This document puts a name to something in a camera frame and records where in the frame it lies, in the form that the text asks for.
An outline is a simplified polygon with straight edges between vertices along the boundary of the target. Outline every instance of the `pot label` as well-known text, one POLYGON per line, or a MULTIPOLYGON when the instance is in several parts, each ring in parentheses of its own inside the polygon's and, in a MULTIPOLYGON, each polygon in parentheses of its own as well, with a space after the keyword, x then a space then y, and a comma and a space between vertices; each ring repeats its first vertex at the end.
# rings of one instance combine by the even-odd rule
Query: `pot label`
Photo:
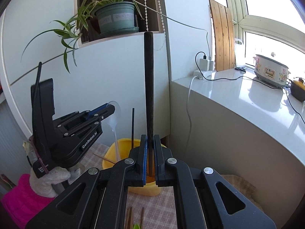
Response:
POLYGON ((267 77, 269 79, 274 79, 274 77, 275 77, 275 70, 270 69, 268 67, 265 67, 263 74, 264 74, 265 77, 267 77))
POLYGON ((134 14, 132 13, 119 13, 119 14, 113 14, 113 21, 127 21, 127 20, 133 20, 134 14))
POLYGON ((112 22, 111 15, 103 17, 102 19, 100 19, 99 20, 99 25, 102 26, 102 25, 105 25, 105 24, 110 23, 110 22, 112 22))

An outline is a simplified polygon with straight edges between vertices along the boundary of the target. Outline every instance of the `white countertop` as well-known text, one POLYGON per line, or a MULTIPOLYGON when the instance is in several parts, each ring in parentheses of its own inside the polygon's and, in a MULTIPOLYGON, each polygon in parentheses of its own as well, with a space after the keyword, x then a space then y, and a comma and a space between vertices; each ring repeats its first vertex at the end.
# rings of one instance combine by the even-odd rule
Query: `white countertop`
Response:
MULTIPOLYGON (((243 74, 234 69, 214 72, 209 79, 233 79, 242 75, 257 79, 251 70, 243 74)), ((191 79, 192 77, 185 77, 174 82, 188 88, 191 79)), ((247 78, 235 81, 207 81, 196 78, 192 90, 250 121, 282 144, 305 165, 305 124, 290 106, 283 90, 270 89, 247 78)), ((303 103, 291 94, 289 100, 305 120, 303 103)))

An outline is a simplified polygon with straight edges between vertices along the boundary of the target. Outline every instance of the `yellow container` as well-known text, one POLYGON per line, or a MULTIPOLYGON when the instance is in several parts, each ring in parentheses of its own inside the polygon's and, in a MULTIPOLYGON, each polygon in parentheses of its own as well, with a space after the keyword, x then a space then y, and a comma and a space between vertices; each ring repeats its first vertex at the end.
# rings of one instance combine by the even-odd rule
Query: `yellow container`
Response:
MULTIPOLYGON (((117 142, 119 145, 119 152, 121 159, 127 158, 129 156, 129 151, 131 150, 132 147, 131 139, 119 139, 117 142)), ((140 146, 139 139, 134 139, 134 146, 135 147, 140 146)), ((110 160, 116 161, 115 143, 113 143, 112 146, 108 149, 105 157, 110 160)), ((103 160, 102 168, 108 169, 111 168, 113 165, 114 165, 113 163, 103 160)), ((144 187, 129 187, 128 191, 141 195, 156 196, 161 192, 161 188, 156 185, 154 177, 146 176, 146 185, 144 187)))

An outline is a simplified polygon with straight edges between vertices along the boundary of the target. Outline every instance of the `pink fabric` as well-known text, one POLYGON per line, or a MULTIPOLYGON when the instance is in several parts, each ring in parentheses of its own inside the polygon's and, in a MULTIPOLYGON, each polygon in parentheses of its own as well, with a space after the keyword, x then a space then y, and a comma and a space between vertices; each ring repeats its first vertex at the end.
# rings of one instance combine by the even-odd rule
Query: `pink fabric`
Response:
POLYGON ((54 200, 54 198, 36 194, 30 186, 29 179, 29 174, 23 174, 19 179, 18 186, 4 195, 1 200, 12 220, 21 229, 24 229, 31 218, 54 200))

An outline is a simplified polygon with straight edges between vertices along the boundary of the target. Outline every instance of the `potted plant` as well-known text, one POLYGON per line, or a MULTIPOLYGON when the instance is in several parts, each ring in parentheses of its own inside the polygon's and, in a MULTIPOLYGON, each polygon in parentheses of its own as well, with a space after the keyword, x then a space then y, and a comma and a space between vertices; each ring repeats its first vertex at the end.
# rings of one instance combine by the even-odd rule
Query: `potted plant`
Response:
POLYGON ((135 2, 126 0, 96 0, 94 14, 97 16, 101 38, 126 33, 137 33, 135 27, 135 8, 142 17, 140 9, 135 2))
POLYGON ((56 33, 60 38, 61 38, 61 44, 66 48, 64 53, 61 54, 63 55, 63 62, 65 65, 66 70, 70 73, 69 68, 68 68, 68 53, 72 52, 72 57, 75 66, 76 65, 76 60, 75 60, 75 55, 74 52, 76 50, 75 45, 77 40, 82 36, 82 29, 85 28, 88 30, 88 23, 87 20, 92 17, 91 13, 96 7, 96 5, 99 3, 97 0, 92 0, 89 4, 85 5, 87 0, 84 0, 77 10, 77 14, 74 15, 72 18, 70 18, 66 23, 59 21, 59 20, 54 20, 55 22, 59 23, 60 25, 63 26, 63 29, 51 29, 51 30, 46 30, 38 35, 36 35, 31 41, 26 45, 25 49, 23 50, 22 56, 29 46, 29 44, 36 39, 38 36, 48 33, 48 32, 54 32, 56 33))
POLYGON ((74 55, 75 50, 77 50, 75 48, 76 42, 81 38, 83 28, 88 30, 87 21, 93 17, 92 15, 95 13, 98 17, 102 37, 136 33, 139 31, 139 28, 135 27, 135 8, 141 18, 143 18, 140 9, 135 2, 127 2, 125 0, 83 0, 81 6, 77 10, 77 14, 70 18, 66 23, 55 20, 55 22, 59 23, 63 27, 62 29, 46 30, 36 35, 26 45, 22 56, 29 44, 35 38, 44 33, 54 32, 61 38, 61 44, 65 47, 65 51, 63 54, 49 59, 46 62, 63 56, 65 68, 70 73, 67 62, 68 53, 72 52, 74 64, 77 66, 74 55))

